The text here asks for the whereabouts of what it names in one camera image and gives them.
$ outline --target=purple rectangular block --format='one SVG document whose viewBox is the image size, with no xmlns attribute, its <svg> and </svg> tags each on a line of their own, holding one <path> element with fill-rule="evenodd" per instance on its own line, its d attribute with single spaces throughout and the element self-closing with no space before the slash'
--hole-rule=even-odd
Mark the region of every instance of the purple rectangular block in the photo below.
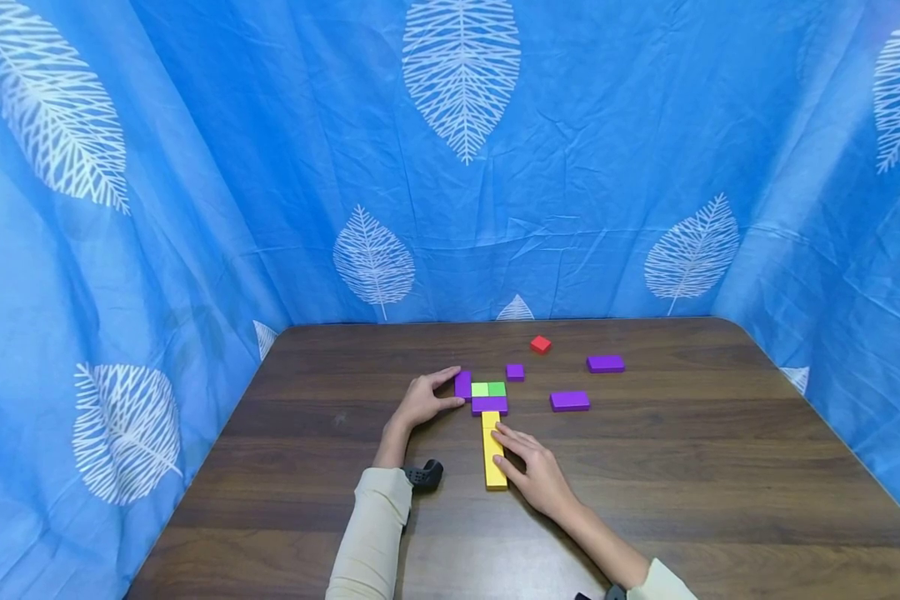
<svg viewBox="0 0 900 600">
<path fill-rule="evenodd" d="M 500 415 L 507 414 L 507 397 L 506 396 L 490 396 L 475 397 L 470 411 L 474 417 L 480 417 L 480 413 L 486 411 L 497 411 Z"/>
<path fill-rule="evenodd" d="M 471 383 L 472 381 L 469 371 L 461 371 L 457 373 L 457 378 L 454 379 L 454 382 L 452 382 L 452 385 L 454 385 L 454 396 L 469 400 Z"/>
<path fill-rule="evenodd" d="M 507 365 L 507 381 L 523 381 L 523 365 Z"/>
<path fill-rule="evenodd" d="M 550 406 L 555 413 L 590 410 L 590 398 L 587 392 L 553 392 L 550 394 Z"/>
<path fill-rule="evenodd" d="M 590 356 L 587 368 L 590 373 L 622 373 L 627 370 L 623 356 Z"/>
</svg>

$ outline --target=red block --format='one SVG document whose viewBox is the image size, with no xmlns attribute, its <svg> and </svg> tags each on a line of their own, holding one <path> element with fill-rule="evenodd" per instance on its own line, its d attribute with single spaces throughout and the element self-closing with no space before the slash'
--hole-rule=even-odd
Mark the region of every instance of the red block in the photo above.
<svg viewBox="0 0 900 600">
<path fill-rule="evenodd" d="M 537 354 L 549 353 L 551 346 L 550 340 L 546 339 L 543 335 L 536 336 L 536 338 L 530 342 L 530 349 Z"/>
</svg>

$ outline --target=blue curtain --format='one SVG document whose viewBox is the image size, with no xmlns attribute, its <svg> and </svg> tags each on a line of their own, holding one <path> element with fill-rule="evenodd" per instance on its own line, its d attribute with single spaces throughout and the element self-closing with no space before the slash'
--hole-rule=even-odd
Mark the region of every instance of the blue curtain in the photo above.
<svg viewBox="0 0 900 600">
<path fill-rule="evenodd" d="M 117 598 L 276 333 L 715 315 L 900 503 L 900 0 L 0 0 L 0 598 Z"/>
</svg>

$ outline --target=hand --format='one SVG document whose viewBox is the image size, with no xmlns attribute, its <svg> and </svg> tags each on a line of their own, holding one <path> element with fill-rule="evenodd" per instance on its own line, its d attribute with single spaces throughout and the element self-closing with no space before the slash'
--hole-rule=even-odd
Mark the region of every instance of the hand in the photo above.
<svg viewBox="0 0 900 600">
<path fill-rule="evenodd" d="M 580 500 L 570 490 L 556 457 L 536 437 L 514 431 L 501 422 L 497 423 L 497 429 L 492 434 L 495 440 L 523 459 L 527 464 L 527 473 L 520 473 L 503 456 L 494 456 L 493 461 L 507 475 L 507 479 L 514 482 L 531 506 L 558 523 L 581 506 Z"/>
<path fill-rule="evenodd" d="M 464 400 L 461 397 L 438 398 L 433 396 L 433 390 L 442 386 L 457 373 L 460 373 L 460 367 L 448 367 L 443 371 L 420 375 L 413 379 L 410 387 L 407 387 L 403 402 L 400 402 L 400 406 L 393 413 L 392 421 L 406 426 L 407 429 L 413 429 L 420 423 L 430 421 L 442 410 L 462 406 Z"/>
</svg>

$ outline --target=yellow long block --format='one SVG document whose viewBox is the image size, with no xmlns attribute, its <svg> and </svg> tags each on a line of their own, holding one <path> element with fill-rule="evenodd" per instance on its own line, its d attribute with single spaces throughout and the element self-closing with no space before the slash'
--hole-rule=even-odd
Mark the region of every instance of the yellow long block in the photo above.
<svg viewBox="0 0 900 600">
<path fill-rule="evenodd" d="M 507 476 L 493 463 L 493 455 L 504 455 L 504 447 L 490 436 L 493 429 L 483 429 L 483 479 L 487 481 L 487 490 L 506 490 Z"/>
<path fill-rule="evenodd" d="M 496 429 L 497 423 L 500 423 L 500 412 L 497 412 L 497 411 L 481 412 L 480 422 L 483 425 L 483 429 Z"/>
</svg>

